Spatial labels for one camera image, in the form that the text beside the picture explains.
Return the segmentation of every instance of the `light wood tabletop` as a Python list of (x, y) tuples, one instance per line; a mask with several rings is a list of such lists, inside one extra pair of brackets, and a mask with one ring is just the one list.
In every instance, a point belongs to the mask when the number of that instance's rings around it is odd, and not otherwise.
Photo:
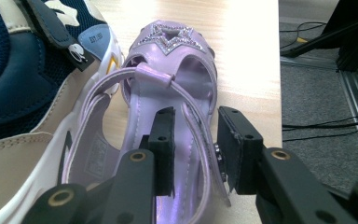
[[(124, 55), (140, 30), (155, 20), (178, 21), (201, 33), (215, 52), (217, 106), (240, 110), (264, 137), (282, 146), (278, 1), (91, 0), (117, 36)], [(105, 113), (104, 134), (121, 146), (127, 106), (120, 91)], [(217, 112), (212, 122), (217, 132)], [(254, 196), (230, 194), (215, 223), (260, 223)]]

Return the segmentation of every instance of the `glitter star decoration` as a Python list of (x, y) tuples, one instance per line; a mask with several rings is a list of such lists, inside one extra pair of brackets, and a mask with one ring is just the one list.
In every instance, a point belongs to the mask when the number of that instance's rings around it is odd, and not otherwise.
[(168, 55), (181, 45), (205, 52), (203, 47), (191, 38), (193, 29), (190, 27), (153, 24), (151, 30), (152, 33), (143, 38), (138, 43), (138, 46), (146, 43), (156, 43), (165, 55)]

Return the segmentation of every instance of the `purple sandal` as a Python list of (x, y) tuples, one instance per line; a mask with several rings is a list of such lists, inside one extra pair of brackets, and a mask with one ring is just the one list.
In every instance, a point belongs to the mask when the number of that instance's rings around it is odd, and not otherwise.
[[(217, 99), (214, 54), (202, 35), (178, 22), (155, 21), (141, 31), (123, 67), (89, 93), (62, 182), (90, 186), (112, 177), (119, 158), (150, 133), (154, 115), (173, 106), (175, 192), (158, 197), (158, 223), (200, 222), (213, 186), (229, 204), (210, 132)], [(130, 108), (121, 150), (110, 146), (102, 128), (110, 103), (104, 92), (118, 82)]]

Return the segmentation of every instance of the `navy blue sneaker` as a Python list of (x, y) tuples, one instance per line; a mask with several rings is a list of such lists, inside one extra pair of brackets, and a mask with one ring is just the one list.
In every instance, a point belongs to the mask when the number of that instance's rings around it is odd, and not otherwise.
[(60, 184), (87, 93), (122, 62), (89, 0), (0, 0), (0, 223)]

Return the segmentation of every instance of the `black cable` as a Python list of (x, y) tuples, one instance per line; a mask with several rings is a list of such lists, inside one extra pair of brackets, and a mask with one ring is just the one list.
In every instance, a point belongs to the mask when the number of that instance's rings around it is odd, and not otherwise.
[[(304, 25), (304, 24), (307, 24), (307, 23), (320, 24), (320, 25), (312, 26), (312, 27), (306, 28), (306, 29), (299, 29), (299, 26)], [(280, 32), (280, 33), (303, 32), (303, 31), (313, 30), (313, 29), (316, 29), (316, 28), (321, 27), (321, 26), (325, 26), (326, 24), (327, 24), (327, 23), (325, 23), (325, 22), (307, 21), (307, 22), (304, 22), (304, 23), (299, 24), (299, 25), (297, 26), (297, 29), (295, 29), (295, 30), (280, 30), (279, 32)]]
[(294, 142), (294, 141), (310, 140), (310, 139), (315, 139), (315, 138), (341, 137), (341, 136), (346, 136), (346, 135), (350, 135), (350, 134), (353, 134), (353, 133), (358, 133), (358, 130), (356, 130), (355, 132), (350, 132), (350, 133), (340, 133), (340, 134), (331, 134), (331, 135), (317, 135), (317, 136), (304, 137), (304, 138), (291, 138), (291, 139), (284, 139), (282, 141), (283, 142)]
[(351, 126), (358, 125), (358, 122), (350, 123), (350, 124), (338, 124), (338, 125), (328, 125), (331, 123), (340, 123), (342, 121), (346, 121), (349, 119), (358, 119), (358, 116), (350, 117), (347, 119), (338, 119), (338, 120), (332, 120), (332, 121), (326, 121), (322, 123), (315, 123), (315, 124), (308, 124), (308, 125), (291, 125), (291, 124), (283, 124), (283, 128), (289, 128), (286, 130), (283, 130), (284, 132), (290, 132), (298, 129), (336, 129), (336, 128), (346, 128)]
[[(314, 26), (314, 27), (310, 27), (310, 28), (301, 30), (300, 27), (303, 26), (303, 25), (305, 25), (305, 24), (320, 24), (320, 25), (317, 25), (317, 26)], [(287, 45), (285, 45), (285, 46), (283, 46), (283, 47), (280, 47), (280, 49), (284, 49), (284, 48), (286, 48), (286, 47), (289, 47), (289, 46), (291, 46), (291, 45), (294, 45), (294, 44), (297, 42), (297, 39), (298, 39), (298, 37), (299, 37), (299, 32), (300, 32), (300, 31), (308, 31), (308, 30), (316, 29), (316, 28), (321, 27), (321, 26), (324, 26), (324, 25), (326, 25), (325, 22), (306, 21), (306, 22), (303, 22), (303, 23), (299, 24), (299, 25), (297, 26), (297, 29), (296, 29), (296, 30), (292, 30), (292, 31), (284, 31), (284, 30), (283, 30), (283, 31), (280, 31), (280, 32), (282, 32), (282, 33), (297, 32), (297, 34), (296, 34), (296, 39), (295, 39), (293, 42), (291, 42), (290, 44), (287, 44)]]
[(293, 131), (298, 129), (341, 129), (357, 126), (358, 122), (349, 124), (338, 124), (338, 125), (288, 125), (283, 124), (283, 128), (291, 128), (290, 130), (283, 130), (284, 132)]

